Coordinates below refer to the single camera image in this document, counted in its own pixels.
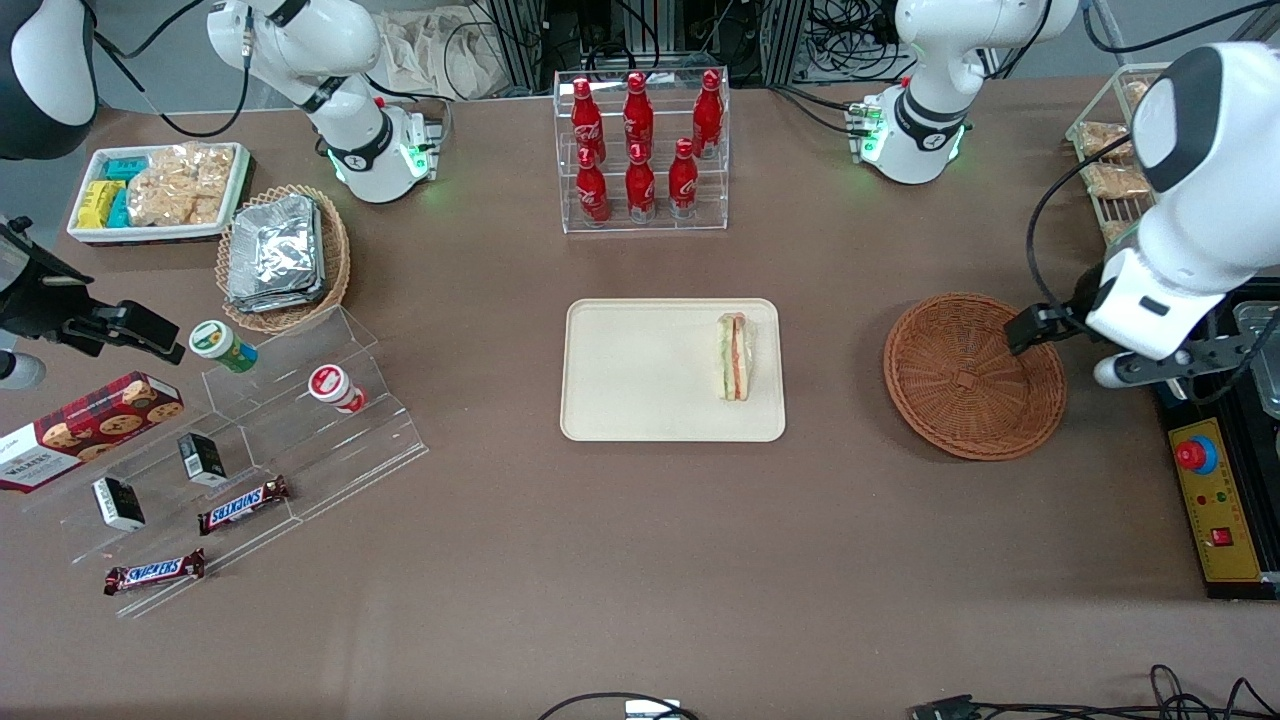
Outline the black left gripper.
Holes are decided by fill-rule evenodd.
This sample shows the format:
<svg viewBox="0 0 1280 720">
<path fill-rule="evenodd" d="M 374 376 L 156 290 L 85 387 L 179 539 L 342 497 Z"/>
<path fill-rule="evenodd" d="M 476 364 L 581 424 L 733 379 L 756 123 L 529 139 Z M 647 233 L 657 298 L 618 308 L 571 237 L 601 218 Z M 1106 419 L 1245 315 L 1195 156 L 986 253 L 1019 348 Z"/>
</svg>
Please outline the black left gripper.
<svg viewBox="0 0 1280 720">
<path fill-rule="evenodd" d="M 1038 345 L 1087 334 L 1084 322 L 1094 306 L 1101 277 L 1102 263 L 1096 263 L 1076 281 L 1066 305 L 1032 305 L 1005 322 L 1009 352 L 1018 357 Z"/>
</svg>

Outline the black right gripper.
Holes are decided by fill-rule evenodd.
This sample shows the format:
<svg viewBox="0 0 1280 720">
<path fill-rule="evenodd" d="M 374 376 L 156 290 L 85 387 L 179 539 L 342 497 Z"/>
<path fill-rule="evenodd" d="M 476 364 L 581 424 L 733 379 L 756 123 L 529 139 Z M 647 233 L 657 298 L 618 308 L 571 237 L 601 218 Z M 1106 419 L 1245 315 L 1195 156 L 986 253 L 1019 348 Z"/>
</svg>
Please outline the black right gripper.
<svg viewBox="0 0 1280 720">
<path fill-rule="evenodd" d="M 5 332 L 60 343 L 90 357 L 99 357 L 106 343 L 138 348 L 174 366 L 182 363 L 186 348 L 177 324 L 131 300 L 100 307 L 99 315 L 88 292 L 95 278 L 31 241 L 26 233 L 31 225 L 28 218 L 1 223 Z"/>
</svg>

